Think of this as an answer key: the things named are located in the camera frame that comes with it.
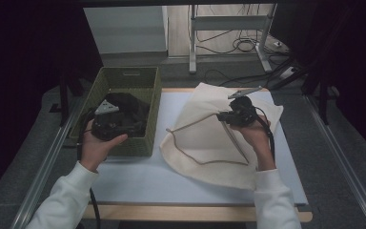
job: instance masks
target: white wall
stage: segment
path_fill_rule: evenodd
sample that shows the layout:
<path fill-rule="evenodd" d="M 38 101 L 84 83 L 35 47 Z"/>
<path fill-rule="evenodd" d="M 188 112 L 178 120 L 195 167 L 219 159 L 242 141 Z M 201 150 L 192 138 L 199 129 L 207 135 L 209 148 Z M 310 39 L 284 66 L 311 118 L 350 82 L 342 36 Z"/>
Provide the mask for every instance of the white wall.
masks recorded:
<path fill-rule="evenodd" d="M 85 8 L 100 53 L 167 50 L 166 8 Z"/>

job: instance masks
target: desk leg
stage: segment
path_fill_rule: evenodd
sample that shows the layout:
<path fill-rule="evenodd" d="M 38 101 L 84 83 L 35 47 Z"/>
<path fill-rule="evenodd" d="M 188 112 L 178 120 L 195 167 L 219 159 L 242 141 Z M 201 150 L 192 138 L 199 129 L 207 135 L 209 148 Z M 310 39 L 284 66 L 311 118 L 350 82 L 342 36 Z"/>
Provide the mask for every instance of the desk leg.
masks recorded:
<path fill-rule="evenodd" d="M 190 20 L 191 28 L 191 40 L 190 40 L 190 55 L 189 55 L 189 72 L 195 73 L 196 69 L 196 58 L 195 58 L 195 5 L 192 5 L 192 18 Z"/>
<path fill-rule="evenodd" d="M 273 16 L 275 14 L 275 7 L 277 4 L 273 4 L 267 14 L 266 21 L 264 22 L 263 33 L 261 34 L 260 43 L 257 43 L 255 49 L 260 59 L 261 65 L 263 66 L 265 73 L 271 73 L 272 67 L 269 64 L 269 59 L 266 57 L 264 52 L 264 46 L 266 45 L 267 34 L 269 33 L 270 26 L 272 25 Z"/>

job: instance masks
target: aluminum rail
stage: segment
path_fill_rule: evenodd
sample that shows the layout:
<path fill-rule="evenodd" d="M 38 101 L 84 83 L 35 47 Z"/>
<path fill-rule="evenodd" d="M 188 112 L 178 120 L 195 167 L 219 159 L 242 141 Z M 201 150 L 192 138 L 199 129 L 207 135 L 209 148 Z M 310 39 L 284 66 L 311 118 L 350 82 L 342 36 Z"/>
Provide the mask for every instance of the aluminum rail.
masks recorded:
<path fill-rule="evenodd" d="M 57 135 L 55 136 L 52 145 L 49 148 L 49 151 L 44 158 L 40 169 L 37 172 L 37 175 L 32 182 L 30 189 L 28 190 L 25 199 L 22 202 L 22 205 L 19 208 L 19 211 L 14 218 L 14 221 L 10 228 L 12 229 L 21 229 L 25 228 L 31 219 L 31 215 L 33 210 L 37 204 L 38 199 L 40 198 L 41 192 L 43 191 L 44 185 L 46 184 L 47 178 L 50 175 L 52 166 L 58 156 L 59 151 L 61 150 L 62 144 L 64 143 L 65 138 L 67 137 L 68 131 L 78 115 L 83 104 L 83 97 L 75 97 L 71 104 L 71 113 L 66 121 L 66 123 L 60 127 Z"/>
<path fill-rule="evenodd" d="M 356 197 L 358 204 L 360 205 L 365 217 L 366 217 L 366 189 L 364 185 L 359 180 L 358 176 L 356 175 L 355 170 L 353 169 L 352 165 L 350 164 L 349 160 L 345 156 L 343 150 L 341 149 L 340 145 L 338 144 L 336 137 L 331 131 L 331 128 L 321 120 L 317 110 L 317 106 L 314 102 L 314 98 L 312 95 L 306 95 L 305 99 L 311 109 L 311 113 L 314 116 L 315 122 L 320 130 L 320 132 L 325 137 L 327 144 L 329 145 L 335 160 L 343 173 L 344 177 L 346 178 L 353 194 Z"/>

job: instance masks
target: gray floor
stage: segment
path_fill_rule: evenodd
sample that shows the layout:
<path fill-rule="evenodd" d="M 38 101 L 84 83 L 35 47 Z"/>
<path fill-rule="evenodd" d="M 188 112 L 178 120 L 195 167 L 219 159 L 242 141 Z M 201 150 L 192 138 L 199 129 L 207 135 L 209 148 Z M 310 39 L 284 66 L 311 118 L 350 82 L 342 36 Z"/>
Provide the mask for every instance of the gray floor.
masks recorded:
<path fill-rule="evenodd" d="M 202 56 L 198 59 L 198 72 L 189 74 L 187 58 L 140 57 L 120 58 L 106 56 L 106 66 L 158 66 L 163 87 L 195 87 L 199 82 L 218 85 L 226 77 L 242 77 L 262 74 L 261 65 L 255 55 Z M 263 80 L 230 83 L 227 87 L 254 87 L 265 85 Z M 274 102 L 284 106 L 281 123 L 286 134 L 295 166 L 301 178 L 314 218 L 302 223 L 303 228 L 366 228 L 366 217 L 356 201 L 354 193 L 342 174 L 324 136 L 318 130 L 311 110 L 301 94 L 302 79 L 273 91 Z M 91 84 L 84 82 L 86 91 Z M 58 130 L 60 114 L 50 113 L 51 105 L 59 103 L 58 89 L 47 92 L 42 98 L 42 109 L 29 136 L 19 150 L 15 160 L 0 181 L 0 228 L 9 228 L 13 218 L 30 188 L 51 142 Z M 366 188 L 366 141 L 347 122 L 337 109 L 335 101 L 328 104 L 330 127 L 349 158 L 362 184 Z M 50 192 L 53 183 L 70 171 L 75 162 L 73 143 L 66 139 L 56 159 L 39 202 Z M 94 228 L 93 220 L 83 220 L 86 228 Z M 103 228 L 114 228 L 113 221 L 103 221 Z M 199 223 L 199 222 L 140 222 L 121 221 L 119 228 L 245 228 L 245 223 Z M 248 228 L 255 228 L 249 223 Z"/>

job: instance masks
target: table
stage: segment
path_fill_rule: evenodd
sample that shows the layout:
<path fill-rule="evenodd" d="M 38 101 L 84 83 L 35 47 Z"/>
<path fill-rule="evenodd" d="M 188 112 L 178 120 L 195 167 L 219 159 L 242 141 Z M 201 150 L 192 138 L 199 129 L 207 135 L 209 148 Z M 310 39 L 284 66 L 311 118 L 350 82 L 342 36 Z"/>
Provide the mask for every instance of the table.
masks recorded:
<path fill-rule="evenodd" d="M 102 219 L 178 221 L 255 221 L 252 192 L 221 187 L 183 177 L 163 160 L 159 145 L 180 114 L 192 89 L 164 89 L 160 101 L 151 157 L 109 157 L 98 168 L 93 184 Z M 254 93 L 273 102 L 270 92 Z M 282 127 L 274 134 L 276 164 L 283 181 L 293 190 L 295 209 L 301 221 L 312 219 Z M 89 205 L 84 218 L 94 219 Z"/>

